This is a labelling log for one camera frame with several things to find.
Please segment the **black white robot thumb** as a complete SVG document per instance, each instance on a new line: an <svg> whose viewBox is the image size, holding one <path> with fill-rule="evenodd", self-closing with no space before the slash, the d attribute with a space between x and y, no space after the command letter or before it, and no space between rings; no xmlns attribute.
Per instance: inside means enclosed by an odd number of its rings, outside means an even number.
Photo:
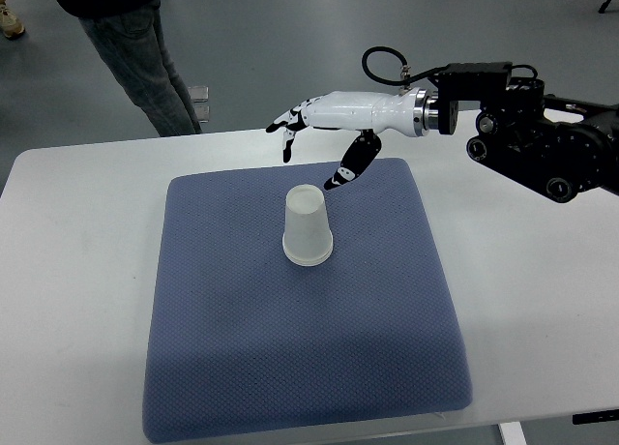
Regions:
<svg viewBox="0 0 619 445"><path fill-rule="evenodd" d="M381 148L381 139L373 130L361 130L344 153L334 175L324 183L324 189L328 191L357 179L377 157Z"/></svg>

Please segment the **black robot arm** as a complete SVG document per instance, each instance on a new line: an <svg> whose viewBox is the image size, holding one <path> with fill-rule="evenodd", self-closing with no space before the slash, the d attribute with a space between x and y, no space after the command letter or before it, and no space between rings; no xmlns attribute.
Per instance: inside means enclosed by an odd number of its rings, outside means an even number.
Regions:
<svg viewBox="0 0 619 445"><path fill-rule="evenodd" d="M269 127L283 129L282 156L291 159L296 133L306 128L358 132L327 190L358 178L382 147L379 134L409 137L430 131L453 134L458 105L476 102L476 136L470 159L557 203L602 188L618 192L618 108L560 99L545 93L535 74L515 76L509 62L450 64L424 77L435 91L404 89L397 95L332 92L305 100Z"/></svg>

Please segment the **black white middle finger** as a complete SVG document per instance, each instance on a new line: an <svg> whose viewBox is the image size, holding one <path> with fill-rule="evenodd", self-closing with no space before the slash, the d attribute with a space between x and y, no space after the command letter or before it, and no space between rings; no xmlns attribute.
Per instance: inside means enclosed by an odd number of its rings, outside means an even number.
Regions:
<svg viewBox="0 0 619 445"><path fill-rule="evenodd" d="M309 103L309 100L305 100L284 112L266 128L266 132L270 134L279 128L285 128L287 131L296 133L306 128L308 125L305 123L303 110Z"/></svg>

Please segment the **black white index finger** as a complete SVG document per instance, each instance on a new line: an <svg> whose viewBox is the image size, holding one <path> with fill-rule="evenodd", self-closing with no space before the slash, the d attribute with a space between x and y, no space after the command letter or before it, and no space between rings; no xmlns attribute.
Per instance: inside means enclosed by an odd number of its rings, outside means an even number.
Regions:
<svg viewBox="0 0 619 445"><path fill-rule="evenodd" d="M292 144L296 137L296 133L306 129L308 126L304 121L286 123L283 125L283 146L282 146L282 160L284 163L289 163L292 157Z"/></svg>

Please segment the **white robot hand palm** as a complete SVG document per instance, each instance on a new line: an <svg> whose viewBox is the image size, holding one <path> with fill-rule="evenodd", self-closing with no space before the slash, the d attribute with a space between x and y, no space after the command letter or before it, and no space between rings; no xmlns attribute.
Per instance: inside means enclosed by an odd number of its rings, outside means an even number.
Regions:
<svg viewBox="0 0 619 445"><path fill-rule="evenodd" d="M438 129L437 99L427 89L413 88L403 95L336 91L305 107L305 124L329 130L391 129L409 137Z"/></svg>

